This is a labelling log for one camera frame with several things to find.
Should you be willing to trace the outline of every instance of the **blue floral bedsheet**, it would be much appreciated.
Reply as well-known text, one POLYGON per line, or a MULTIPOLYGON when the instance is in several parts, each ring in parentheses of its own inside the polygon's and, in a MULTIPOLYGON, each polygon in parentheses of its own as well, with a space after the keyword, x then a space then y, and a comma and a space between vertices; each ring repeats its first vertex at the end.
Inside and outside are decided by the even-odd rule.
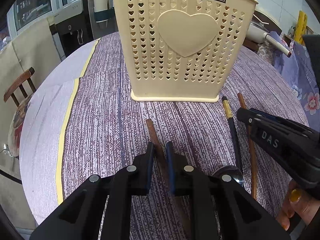
MULTIPOLYGON (((288 48, 287 44, 281 40, 276 32, 271 32, 270 35, 288 48)), ((290 58, 279 50, 274 52, 274 67, 289 84, 292 92, 300 101, 306 112, 309 126, 316 131, 320 131, 319 88, 311 67, 307 48, 297 42, 292 42, 290 50, 292 52, 290 58)))

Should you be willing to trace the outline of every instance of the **screw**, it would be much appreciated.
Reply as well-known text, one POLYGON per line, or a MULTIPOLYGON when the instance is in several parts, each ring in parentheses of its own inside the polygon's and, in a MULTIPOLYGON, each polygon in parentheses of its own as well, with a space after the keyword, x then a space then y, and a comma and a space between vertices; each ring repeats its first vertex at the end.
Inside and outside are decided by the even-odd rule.
POLYGON ((98 176, 98 175, 91 175, 90 178, 89 178, 89 180, 90 180, 91 182, 96 182, 96 181, 98 181, 98 179, 99 179, 99 176, 98 176))
POLYGON ((223 175, 223 176, 221 177, 221 179, 222 179, 223 181, 225 181, 225 182, 231 181, 231 177, 230 177, 230 175, 228 175, 228 174, 223 175))
POLYGON ((185 171, 187 171, 187 172, 192 172, 192 171, 194 170, 194 168, 193 168, 192 166, 190 166, 190 165, 184 166, 183 169, 184 169, 185 171))
POLYGON ((129 166, 127 167, 127 171, 129 171, 129 172, 135 171, 136 169, 137 169, 137 167, 134 166, 134 165, 129 165, 129 166))

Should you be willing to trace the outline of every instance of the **human hand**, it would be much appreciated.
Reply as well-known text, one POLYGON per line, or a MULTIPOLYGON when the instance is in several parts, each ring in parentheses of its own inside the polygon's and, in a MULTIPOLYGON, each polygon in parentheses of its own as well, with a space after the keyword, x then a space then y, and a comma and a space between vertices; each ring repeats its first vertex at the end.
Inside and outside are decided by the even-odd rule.
POLYGON ((290 227, 289 218, 297 212, 305 224, 309 225, 319 207, 320 200, 316 200, 304 190, 299 189, 297 183, 292 180, 289 183, 288 192, 276 220, 284 230, 288 230, 290 227))

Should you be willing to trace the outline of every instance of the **yellow nail polish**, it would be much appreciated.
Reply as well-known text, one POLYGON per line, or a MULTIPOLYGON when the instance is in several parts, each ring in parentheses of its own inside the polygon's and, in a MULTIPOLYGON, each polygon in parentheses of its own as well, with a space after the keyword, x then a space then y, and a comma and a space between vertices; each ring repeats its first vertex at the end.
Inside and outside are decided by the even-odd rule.
POLYGON ((290 194, 290 202, 297 202, 301 197, 301 189, 294 189, 290 194))

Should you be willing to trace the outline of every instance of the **chair cushion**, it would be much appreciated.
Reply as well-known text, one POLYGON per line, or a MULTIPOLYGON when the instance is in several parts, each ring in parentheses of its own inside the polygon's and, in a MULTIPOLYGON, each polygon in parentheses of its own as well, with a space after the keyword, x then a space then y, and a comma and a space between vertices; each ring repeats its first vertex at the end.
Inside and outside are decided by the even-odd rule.
POLYGON ((8 133, 8 146, 9 146, 11 155, 14 157, 19 156, 22 126, 28 110, 28 103, 32 95, 33 93, 20 103, 15 114, 13 115, 13 118, 10 124, 9 133, 8 133))

